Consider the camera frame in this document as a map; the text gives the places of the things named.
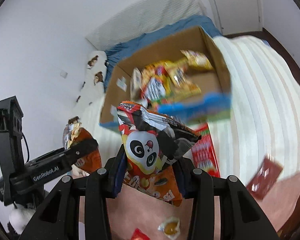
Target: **wrapped candy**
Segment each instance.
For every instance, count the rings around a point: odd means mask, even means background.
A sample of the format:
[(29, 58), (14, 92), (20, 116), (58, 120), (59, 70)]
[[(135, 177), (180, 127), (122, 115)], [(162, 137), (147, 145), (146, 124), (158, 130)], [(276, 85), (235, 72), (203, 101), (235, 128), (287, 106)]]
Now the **wrapped candy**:
[(171, 240), (175, 240), (180, 236), (180, 219), (176, 217), (167, 218), (158, 227), (158, 231), (161, 231)]
[(139, 228), (134, 230), (131, 240), (150, 240), (148, 236), (141, 232)]
[(282, 165), (276, 162), (271, 155), (267, 154), (258, 172), (248, 183), (247, 190), (255, 198), (263, 199), (277, 181), (282, 170)]

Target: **door frame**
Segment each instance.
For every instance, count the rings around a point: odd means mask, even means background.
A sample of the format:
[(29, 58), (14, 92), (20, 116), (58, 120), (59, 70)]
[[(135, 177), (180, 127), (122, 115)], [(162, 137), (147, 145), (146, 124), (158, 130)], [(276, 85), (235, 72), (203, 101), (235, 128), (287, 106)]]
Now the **door frame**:
[[(209, 0), (209, 2), (210, 2), (210, 5), (211, 5), (215, 25), (221, 31), (221, 33), (223, 34), (223, 28), (222, 28), (222, 25), (221, 25), (220, 15), (219, 15), (218, 8), (217, 8), (217, 5), (216, 5), (216, 0)], [(262, 0), (257, 0), (257, 3), (258, 3), (258, 14), (259, 14), (259, 31), (261, 31), (262, 28), (263, 28)]]

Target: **floor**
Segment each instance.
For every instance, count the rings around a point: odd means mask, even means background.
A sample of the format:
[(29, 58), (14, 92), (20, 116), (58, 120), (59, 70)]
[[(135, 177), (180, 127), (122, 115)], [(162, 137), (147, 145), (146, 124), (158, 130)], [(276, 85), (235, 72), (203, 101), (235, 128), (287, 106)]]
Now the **floor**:
[[(238, 33), (238, 34), (231, 34), (227, 35), (227, 38), (234, 38), (243, 35), (251, 35), (255, 36), (259, 39), (266, 40), (270, 44), (270, 46), (275, 49), (287, 62), (291, 73), (295, 80), (300, 85), (300, 68), (298, 67), (297, 63), (291, 57), (291, 55), (286, 51), (286, 49), (279, 43), (279, 41), (274, 38), (266, 29), (263, 29), (261, 32), (249, 32), (249, 33)], [(286, 224), (282, 227), (282, 235), (281, 239), (290, 239), (291, 234), (296, 230), (296, 228), (300, 224), (300, 197), (295, 207), (295, 210)]]

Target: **blue bedsheet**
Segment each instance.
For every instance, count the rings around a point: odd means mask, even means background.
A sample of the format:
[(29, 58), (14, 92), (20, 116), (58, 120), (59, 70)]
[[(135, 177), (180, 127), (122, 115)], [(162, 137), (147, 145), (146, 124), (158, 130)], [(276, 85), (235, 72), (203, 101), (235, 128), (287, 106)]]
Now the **blue bedsheet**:
[(124, 43), (119, 43), (109, 50), (106, 50), (108, 57), (108, 68), (106, 73), (106, 78), (103, 83), (104, 89), (108, 87), (108, 83), (111, 78), (111, 73), (114, 66), (122, 59), (130, 57), (135, 51), (159, 40), (170, 34), (179, 32), (183, 29), (190, 28), (193, 26), (201, 26), (207, 34), (211, 37), (221, 36), (221, 32), (214, 26), (211, 19), (207, 16), (193, 15), (187, 19), (180, 20), (172, 25), (166, 25), (165, 27), (152, 32), (144, 33), (141, 36)]

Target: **red snack package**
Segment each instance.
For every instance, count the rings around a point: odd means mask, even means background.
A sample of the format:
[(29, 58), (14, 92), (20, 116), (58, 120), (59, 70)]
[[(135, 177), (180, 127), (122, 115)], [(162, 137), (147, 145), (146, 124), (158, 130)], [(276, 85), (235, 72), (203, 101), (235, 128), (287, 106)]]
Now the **red snack package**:
[(257, 174), (247, 185), (247, 190), (257, 199), (263, 199), (277, 181), (283, 167), (271, 155), (266, 155)]
[(201, 139), (191, 148), (194, 166), (204, 170), (211, 176), (220, 178), (216, 153), (214, 152), (208, 124), (205, 123), (196, 132), (201, 134)]
[(148, 236), (141, 232), (139, 228), (134, 230), (131, 240), (150, 240)]

